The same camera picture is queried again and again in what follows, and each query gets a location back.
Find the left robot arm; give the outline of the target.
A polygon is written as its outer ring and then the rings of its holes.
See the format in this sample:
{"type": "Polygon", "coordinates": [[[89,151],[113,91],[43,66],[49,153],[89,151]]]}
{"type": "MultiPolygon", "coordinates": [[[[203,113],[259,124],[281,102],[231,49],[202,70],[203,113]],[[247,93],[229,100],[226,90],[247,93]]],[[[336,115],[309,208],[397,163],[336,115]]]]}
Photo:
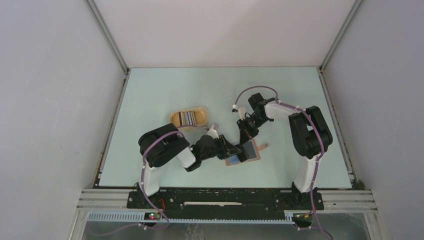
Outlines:
{"type": "Polygon", "coordinates": [[[240,144],[232,144],[208,128],[195,144],[190,144],[184,134],[173,123],[143,134],[139,140],[143,166],[138,201],[145,208],[153,208],[158,202],[162,167],[176,158],[187,172],[198,169],[202,162],[212,158],[226,160],[237,156],[246,160],[246,151],[240,144]]]}

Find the yellow oval card tray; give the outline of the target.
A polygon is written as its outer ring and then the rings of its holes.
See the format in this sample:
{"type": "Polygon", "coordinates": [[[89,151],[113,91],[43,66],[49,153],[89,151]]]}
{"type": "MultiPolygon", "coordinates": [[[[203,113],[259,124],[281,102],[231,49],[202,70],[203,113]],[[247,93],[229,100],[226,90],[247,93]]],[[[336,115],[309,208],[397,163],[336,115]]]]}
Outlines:
{"type": "Polygon", "coordinates": [[[204,107],[177,110],[169,115],[169,122],[181,132],[193,129],[207,129],[209,115],[204,107]]]}

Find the brown leather card holder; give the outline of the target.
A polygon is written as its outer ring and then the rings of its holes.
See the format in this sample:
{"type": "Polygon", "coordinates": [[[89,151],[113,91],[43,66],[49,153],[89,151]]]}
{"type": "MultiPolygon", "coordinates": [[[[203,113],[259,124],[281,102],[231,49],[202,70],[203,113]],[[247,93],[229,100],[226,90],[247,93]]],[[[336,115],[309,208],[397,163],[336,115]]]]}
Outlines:
{"type": "Polygon", "coordinates": [[[227,167],[259,161],[261,159],[260,152],[267,149],[269,147],[269,143],[266,142],[264,144],[257,145],[256,141],[252,139],[243,145],[238,144],[237,147],[242,148],[242,153],[238,153],[225,159],[225,165],[227,167]]]}

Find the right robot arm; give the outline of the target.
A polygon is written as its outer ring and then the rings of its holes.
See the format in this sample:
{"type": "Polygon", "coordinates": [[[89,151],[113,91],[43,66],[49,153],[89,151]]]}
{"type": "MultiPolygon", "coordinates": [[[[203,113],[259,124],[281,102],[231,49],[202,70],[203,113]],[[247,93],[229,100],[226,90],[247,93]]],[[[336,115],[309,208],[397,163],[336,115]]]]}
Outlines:
{"type": "Polygon", "coordinates": [[[293,146],[302,158],[293,182],[298,191],[291,194],[290,201],[295,208],[304,209],[311,202],[308,192],[314,188],[320,161],[333,143],[333,136],[320,108],[314,105],[302,109],[275,97],[265,99],[260,93],[253,94],[248,102],[252,113],[247,113],[244,107],[236,103],[232,105],[232,112],[239,115],[236,123],[241,145],[256,137],[263,124],[288,120],[293,146]]]}

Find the dark grey credit card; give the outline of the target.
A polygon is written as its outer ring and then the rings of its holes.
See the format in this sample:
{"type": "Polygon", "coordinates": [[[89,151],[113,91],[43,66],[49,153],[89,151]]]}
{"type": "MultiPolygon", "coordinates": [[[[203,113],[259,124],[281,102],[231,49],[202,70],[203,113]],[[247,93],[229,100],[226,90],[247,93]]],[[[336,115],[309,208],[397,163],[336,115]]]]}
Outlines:
{"type": "Polygon", "coordinates": [[[242,146],[244,147],[246,153],[248,154],[249,159],[247,161],[256,160],[258,158],[257,145],[253,139],[246,142],[242,146]]]}

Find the black VIP credit card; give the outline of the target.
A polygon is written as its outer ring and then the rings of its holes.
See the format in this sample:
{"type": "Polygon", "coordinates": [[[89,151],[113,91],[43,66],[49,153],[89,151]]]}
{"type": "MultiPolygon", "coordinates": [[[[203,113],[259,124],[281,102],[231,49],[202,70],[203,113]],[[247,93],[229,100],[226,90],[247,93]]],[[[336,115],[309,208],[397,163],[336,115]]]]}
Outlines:
{"type": "Polygon", "coordinates": [[[238,153],[239,162],[243,163],[247,161],[249,159],[249,155],[247,154],[244,147],[240,144],[237,144],[236,147],[240,150],[240,152],[238,153]]]}

